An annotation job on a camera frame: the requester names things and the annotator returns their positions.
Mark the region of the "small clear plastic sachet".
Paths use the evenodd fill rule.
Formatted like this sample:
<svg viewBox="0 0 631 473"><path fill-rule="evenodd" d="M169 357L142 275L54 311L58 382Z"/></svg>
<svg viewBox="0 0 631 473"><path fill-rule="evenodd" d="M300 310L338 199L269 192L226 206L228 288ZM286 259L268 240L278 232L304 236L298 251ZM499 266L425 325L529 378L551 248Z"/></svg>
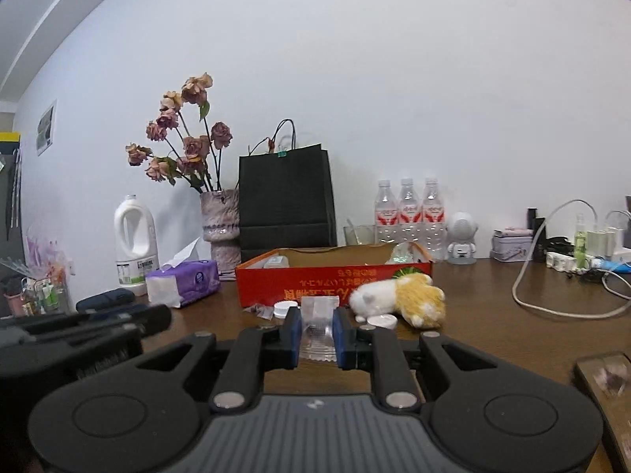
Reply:
<svg viewBox="0 0 631 473"><path fill-rule="evenodd" d="M301 300L302 339L299 356L305 360L335 362L332 317L338 296L306 296Z"/></svg>

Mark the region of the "white round jar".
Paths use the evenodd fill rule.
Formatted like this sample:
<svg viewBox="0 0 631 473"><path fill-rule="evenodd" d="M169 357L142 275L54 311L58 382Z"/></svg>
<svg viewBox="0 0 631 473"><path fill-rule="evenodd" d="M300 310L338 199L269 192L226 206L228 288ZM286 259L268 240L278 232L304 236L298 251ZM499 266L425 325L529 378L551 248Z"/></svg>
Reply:
<svg viewBox="0 0 631 473"><path fill-rule="evenodd" d="M276 302L273 306L273 316L277 319L284 319L295 307L299 307L299 303L295 300L284 300Z"/></svg>

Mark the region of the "yellow plush toy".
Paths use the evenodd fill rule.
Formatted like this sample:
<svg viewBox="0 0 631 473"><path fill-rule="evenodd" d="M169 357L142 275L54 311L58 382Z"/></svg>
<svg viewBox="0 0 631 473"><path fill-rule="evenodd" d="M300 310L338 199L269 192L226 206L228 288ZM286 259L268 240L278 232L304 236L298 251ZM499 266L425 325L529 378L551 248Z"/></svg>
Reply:
<svg viewBox="0 0 631 473"><path fill-rule="evenodd" d="M350 295L349 306L360 324L369 317L398 314L413 328L431 330L444 325L445 300L431 277L414 272L360 285Z"/></svg>

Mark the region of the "translucent plastic container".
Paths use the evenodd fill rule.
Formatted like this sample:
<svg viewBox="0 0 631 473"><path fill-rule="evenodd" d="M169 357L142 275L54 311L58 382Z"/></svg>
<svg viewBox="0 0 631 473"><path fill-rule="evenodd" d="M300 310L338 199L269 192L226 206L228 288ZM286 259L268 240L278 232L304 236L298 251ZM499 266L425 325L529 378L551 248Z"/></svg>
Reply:
<svg viewBox="0 0 631 473"><path fill-rule="evenodd" d="M290 262L288 257L282 254L269 256L263 264L264 269L284 269L289 267Z"/></svg>

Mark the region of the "iridescent plastic bag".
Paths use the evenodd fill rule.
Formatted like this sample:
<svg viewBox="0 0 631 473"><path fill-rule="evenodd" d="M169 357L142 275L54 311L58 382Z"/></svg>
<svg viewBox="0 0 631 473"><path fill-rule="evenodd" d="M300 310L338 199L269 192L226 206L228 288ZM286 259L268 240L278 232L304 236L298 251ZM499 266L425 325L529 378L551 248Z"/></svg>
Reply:
<svg viewBox="0 0 631 473"><path fill-rule="evenodd" d="M427 251L420 244L415 241L403 241L392 248L387 264L409 265L430 261L431 257L427 255Z"/></svg>

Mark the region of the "cluttered organizer left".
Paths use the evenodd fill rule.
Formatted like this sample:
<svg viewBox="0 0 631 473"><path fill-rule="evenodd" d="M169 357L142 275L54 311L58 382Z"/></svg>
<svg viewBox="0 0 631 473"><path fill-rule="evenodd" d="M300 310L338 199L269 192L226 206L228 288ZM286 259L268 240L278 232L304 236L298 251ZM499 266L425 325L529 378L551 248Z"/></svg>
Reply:
<svg viewBox="0 0 631 473"><path fill-rule="evenodd" d="M9 270L1 279L1 301L7 303L9 316L69 313L67 258L58 242L29 227L24 245L24 259L1 259L1 266Z"/></svg>

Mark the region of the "red cardboard box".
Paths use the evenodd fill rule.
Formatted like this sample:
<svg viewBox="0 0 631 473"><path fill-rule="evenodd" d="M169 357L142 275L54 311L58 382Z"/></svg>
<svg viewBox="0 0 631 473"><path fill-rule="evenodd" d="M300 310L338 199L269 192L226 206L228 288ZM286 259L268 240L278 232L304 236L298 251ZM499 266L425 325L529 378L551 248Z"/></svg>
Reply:
<svg viewBox="0 0 631 473"><path fill-rule="evenodd" d="M387 264L393 244L325 249L275 249L236 267L235 278L241 306L297 302L306 296L338 296L346 305L358 286L395 277L404 268L432 274L433 259L409 265ZM269 256L286 255L289 268L264 269Z"/></svg>

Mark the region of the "dark blue case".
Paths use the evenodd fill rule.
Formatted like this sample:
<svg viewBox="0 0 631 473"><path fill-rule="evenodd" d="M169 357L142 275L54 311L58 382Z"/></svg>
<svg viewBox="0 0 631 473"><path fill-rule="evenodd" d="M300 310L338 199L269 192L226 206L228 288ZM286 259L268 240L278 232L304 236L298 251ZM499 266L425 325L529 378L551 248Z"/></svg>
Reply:
<svg viewBox="0 0 631 473"><path fill-rule="evenodd" d="M134 303L136 296L126 288L111 289L111 291L84 298L76 303L78 313L97 312Z"/></svg>

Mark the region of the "water bottle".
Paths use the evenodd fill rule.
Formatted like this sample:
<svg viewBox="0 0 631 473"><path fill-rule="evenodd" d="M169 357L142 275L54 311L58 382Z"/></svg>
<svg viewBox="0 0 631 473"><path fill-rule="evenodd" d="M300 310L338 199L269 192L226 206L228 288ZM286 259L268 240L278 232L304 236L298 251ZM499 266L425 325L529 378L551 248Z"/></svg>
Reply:
<svg viewBox="0 0 631 473"><path fill-rule="evenodd" d="M389 244L397 240L399 229L398 202L392 193L388 179L377 184L377 198L374 203L375 241Z"/></svg>
<svg viewBox="0 0 631 473"><path fill-rule="evenodd" d="M401 179L399 225L403 241L418 241L421 234L421 200L412 178Z"/></svg>
<svg viewBox="0 0 631 473"><path fill-rule="evenodd" d="M425 247L434 262L445 258L445 206L436 178L427 178L421 204Z"/></svg>

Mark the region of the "water bottle left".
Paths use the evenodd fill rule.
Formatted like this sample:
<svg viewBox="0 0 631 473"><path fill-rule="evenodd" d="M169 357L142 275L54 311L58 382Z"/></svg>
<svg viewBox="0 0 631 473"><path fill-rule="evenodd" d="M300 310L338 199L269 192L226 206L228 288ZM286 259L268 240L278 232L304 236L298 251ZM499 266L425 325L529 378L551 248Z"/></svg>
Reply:
<svg viewBox="0 0 631 473"><path fill-rule="evenodd" d="M398 202L392 193L388 179L377 184L377 198L374 203L375 241L389 244L397 240L399 229Z"/></svg>

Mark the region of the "black paper bag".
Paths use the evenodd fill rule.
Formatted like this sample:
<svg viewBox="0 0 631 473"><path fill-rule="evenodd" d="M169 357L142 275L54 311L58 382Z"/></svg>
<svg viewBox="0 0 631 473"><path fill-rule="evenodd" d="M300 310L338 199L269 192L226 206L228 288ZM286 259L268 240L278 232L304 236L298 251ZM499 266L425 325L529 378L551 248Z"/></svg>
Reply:
<svg viewBox="0 0 631 473"><path fill-rule="evenodd" d="M290 146L278 149L282 127ZM294 121L283 119L260 143L265 154L239 158L239 242L242 261L278 248L338 244L329 153L320 144L299 147Z"/></svg>

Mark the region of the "grey tin box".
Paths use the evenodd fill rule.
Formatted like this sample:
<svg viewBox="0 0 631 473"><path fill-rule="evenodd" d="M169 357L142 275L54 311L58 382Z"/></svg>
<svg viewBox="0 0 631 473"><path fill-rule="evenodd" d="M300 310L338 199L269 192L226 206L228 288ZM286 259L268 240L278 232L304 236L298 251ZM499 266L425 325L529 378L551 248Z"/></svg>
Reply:
<svg viewBox="0 0 631 473"><path fill-rule="evenodd" d="M531 229L496 229L492 236L490 257L501 263L522 263L532 245Z"/></svg>

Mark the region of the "black small bottles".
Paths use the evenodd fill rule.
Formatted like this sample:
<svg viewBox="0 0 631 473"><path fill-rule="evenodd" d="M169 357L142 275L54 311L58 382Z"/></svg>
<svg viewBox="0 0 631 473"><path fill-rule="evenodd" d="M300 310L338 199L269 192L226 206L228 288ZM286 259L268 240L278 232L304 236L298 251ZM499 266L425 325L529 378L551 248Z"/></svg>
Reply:
<svg viewBox="0 0 631 473"><path fill-rule="evenodd" d="M547 230L545 218L539 215L536 207L527 208L527 228L532 231L532 261L543 263L545 261L545 245L547 244Z"/></svg>

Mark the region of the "white power strip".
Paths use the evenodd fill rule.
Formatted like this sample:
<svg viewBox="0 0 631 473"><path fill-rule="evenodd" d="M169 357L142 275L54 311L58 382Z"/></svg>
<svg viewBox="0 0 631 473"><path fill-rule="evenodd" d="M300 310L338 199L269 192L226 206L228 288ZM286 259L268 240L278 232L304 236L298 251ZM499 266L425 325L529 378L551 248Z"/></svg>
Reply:
<svg viewBox="0 0 631 473"><path fill-rule="evenodd" d="M545 255L547 268L552 268L558 272L574 272L577 270L577 261L571 255L549 251Z"/></svg>

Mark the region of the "green spray bottle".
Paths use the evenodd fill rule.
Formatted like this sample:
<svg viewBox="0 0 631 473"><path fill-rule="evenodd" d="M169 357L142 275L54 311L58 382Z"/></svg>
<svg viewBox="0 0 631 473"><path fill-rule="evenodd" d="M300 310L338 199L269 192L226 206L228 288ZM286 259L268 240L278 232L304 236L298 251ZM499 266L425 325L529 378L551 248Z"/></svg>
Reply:
<svg viewBox="0 0 631 473"><path fill-rule="evenodd" d="M584 216L582 214L577 214L573 250L575 267L577 267L577 270L585 270L587 268L586 238L587 232Z"/></svg>

